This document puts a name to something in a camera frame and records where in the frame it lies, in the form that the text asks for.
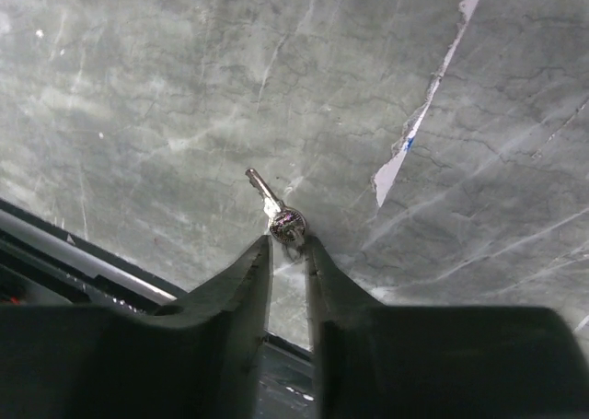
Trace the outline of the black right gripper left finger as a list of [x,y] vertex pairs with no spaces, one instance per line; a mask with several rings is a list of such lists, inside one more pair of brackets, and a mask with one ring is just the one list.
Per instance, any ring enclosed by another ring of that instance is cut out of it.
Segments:
[[28,254],[1,255],[5,418],[250,418],[271,290],[270,242],[139,313],[94,302]]

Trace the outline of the small silver key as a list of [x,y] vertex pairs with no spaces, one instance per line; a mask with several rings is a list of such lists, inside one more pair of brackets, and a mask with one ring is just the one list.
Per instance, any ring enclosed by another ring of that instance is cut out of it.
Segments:
[[303,246],[307,224],[302,213],[279,199],[254,168],[248,168],[245,175],[262,198],[263,212],[268,217],[271,235],[285,246]]

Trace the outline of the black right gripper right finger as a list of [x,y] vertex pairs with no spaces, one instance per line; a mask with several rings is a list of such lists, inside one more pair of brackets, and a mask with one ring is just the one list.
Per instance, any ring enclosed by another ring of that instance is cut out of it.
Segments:
[[307,304],[321,418],[584,418],[588,365],[553,310],[387,305],[315,237]]

